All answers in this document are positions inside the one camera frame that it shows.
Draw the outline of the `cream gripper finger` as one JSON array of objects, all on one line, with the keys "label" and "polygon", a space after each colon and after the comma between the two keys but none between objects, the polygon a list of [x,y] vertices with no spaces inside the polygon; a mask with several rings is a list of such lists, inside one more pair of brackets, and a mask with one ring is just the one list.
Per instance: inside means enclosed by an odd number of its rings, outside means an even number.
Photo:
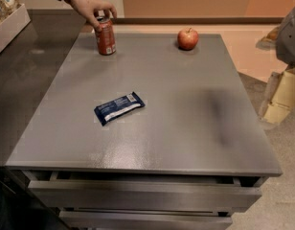
[{"label": "cream gripper finger", "polygon": [[259,110],[263,128],[278,126],[295,108],[295,67],[273,72],[269,77]]}]

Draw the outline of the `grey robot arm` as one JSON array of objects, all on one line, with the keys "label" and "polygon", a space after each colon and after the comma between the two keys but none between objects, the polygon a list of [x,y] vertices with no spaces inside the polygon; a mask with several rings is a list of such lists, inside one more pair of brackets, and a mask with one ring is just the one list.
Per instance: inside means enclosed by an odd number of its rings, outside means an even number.
[{"label": "grey robot arm", "polygon": [[277,30],[275,51],[277,59],[287,67],[269,77],[259,110],[260,120],[274,126],[295,108],[295,7]]}]

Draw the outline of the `person's bare hand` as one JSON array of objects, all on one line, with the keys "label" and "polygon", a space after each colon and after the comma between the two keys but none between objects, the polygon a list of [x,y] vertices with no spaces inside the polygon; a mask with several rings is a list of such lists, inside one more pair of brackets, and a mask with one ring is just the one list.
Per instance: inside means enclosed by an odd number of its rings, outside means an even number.
[{"label": "person's bare hand", "polygon": [[102,31],[97,17],[100,12],[107,17],[117,17],[117,10],[115,6],[104,0],[64,0],[67,2],[78,14],[80,14],[98,33]]}]

